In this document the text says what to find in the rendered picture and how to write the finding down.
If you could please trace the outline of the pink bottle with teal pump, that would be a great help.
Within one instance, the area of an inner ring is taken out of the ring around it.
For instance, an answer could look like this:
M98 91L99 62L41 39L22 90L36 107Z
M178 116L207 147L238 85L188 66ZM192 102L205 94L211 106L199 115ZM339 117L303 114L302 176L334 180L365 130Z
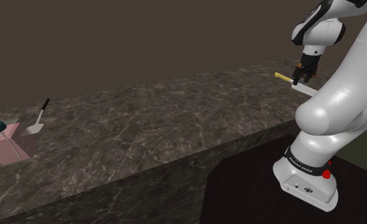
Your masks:
M37 140L30 135L18 118L0 120L0 166L17 164L31 159Z

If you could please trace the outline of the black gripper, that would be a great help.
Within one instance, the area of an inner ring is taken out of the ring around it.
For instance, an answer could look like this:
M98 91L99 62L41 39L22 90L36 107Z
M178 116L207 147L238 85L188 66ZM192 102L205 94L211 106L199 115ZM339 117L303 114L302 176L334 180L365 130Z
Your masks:
M293 85L297 85L301 77L304 75L304 82L308 83L311 78L314 78L318 74L318 64L320 60L320 55L307 55L302 54L300 64L297 64L293 74L292 80Z

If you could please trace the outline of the dark robot stand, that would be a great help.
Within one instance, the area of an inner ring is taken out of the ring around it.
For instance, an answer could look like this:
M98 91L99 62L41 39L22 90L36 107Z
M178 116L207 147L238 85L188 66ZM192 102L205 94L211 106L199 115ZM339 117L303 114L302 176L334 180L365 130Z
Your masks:
M199 224L367 224L367 171L339 157L331 160L339 196L331 212L281 189L272 166L293 140L223 159L208 176Z

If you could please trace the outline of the yellow handled white knife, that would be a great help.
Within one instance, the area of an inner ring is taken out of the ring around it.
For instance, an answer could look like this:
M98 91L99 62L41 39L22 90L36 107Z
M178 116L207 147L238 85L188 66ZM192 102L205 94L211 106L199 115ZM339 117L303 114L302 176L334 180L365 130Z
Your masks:
M294 84L294 80L292 80L291 78L288 78L280 73L275 73L274 76L276 78L279 78L281 80L284 80L286 82L289 82L291 84L291 88L299 91L299 92L302 92L306 95L309 95L311 97L313 97L316 93L317 93L317 90L316 89L313 89L311 87L308 87L302 83L297 83L296 85Z

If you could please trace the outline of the brown round object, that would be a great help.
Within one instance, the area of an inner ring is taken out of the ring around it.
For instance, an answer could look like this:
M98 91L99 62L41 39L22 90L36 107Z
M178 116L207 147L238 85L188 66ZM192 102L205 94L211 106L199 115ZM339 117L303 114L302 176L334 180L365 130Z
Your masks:
M296 68L294 70L294 73L298 76L304 76L304 75L310 75L310 76L317 76L318 74L318 64L305 64L298 62L296 64Z

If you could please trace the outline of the black handled grey spatula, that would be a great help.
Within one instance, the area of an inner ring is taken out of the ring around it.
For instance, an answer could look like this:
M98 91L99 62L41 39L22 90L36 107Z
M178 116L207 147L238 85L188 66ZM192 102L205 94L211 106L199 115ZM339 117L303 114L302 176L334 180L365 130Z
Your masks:
M35 124L29 126L28 128L26 128L26 131L28 134L37 134L42 127L44 126L43 123L40 123L41 117L43 115L44 110L46 109L48 103L50 102L50 99L47 99L44 104L42 105L41 109L40 109L40 113L36 119Z

